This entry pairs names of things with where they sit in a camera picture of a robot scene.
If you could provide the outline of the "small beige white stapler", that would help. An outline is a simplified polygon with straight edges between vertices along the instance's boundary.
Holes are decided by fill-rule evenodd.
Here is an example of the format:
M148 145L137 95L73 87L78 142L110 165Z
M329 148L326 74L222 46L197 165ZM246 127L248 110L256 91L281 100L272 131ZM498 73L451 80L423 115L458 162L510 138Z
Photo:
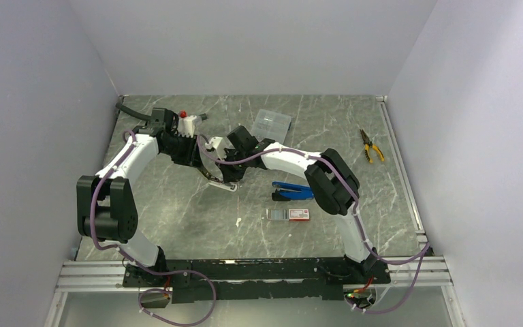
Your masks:
M215 177L213 174L211 174L205 167L200 167L197 169L203 177L206 178L208 181L208 184L213 187L218 187L219 189L223 189L230 192L235 192L238 189L237 184L235 183L224 183L221 179Z

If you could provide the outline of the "red white staples box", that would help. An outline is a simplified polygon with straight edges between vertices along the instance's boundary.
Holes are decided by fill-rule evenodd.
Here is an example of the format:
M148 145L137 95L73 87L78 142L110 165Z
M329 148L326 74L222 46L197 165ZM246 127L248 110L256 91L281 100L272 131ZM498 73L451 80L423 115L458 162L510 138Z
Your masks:
M267 209L266 218L272 221L309 221L308 209Z

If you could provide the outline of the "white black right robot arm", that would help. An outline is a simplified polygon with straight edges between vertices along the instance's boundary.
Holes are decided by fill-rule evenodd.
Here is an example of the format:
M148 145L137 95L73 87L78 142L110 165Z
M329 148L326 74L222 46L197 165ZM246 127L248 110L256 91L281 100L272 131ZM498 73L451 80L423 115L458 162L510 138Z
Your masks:
M267 138L258 140L243 126L226 137L211 138L205 148L216 154L215 161L226 183L240 181L247 168L276 170L303 178L320 209L331 215L336 224L350 279L362 283L375 271L387 270L360 223L360 183L337 151L308 152Z

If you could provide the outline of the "blue black stapler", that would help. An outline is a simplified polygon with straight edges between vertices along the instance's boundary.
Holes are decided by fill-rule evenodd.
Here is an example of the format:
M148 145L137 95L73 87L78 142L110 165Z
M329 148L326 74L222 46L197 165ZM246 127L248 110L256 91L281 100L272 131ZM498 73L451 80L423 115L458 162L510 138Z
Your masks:
M271 198L275 202L288 202L294 200L313 200L314 194L309 186L274 181L274 191Z

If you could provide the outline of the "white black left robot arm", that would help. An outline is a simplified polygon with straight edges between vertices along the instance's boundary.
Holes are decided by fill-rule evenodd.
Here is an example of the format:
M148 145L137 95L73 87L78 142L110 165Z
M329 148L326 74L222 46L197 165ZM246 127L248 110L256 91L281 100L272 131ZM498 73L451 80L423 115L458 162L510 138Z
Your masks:
M163 249L138 229L139 214L132 187L147 165L164 154L179 165L202 167L197 127L206 114L188 115L153 108L144 124L123 132L124 147L93 176L81 176L76 185L77 226L99 251L114 250L134 266L151 286L168 276Z

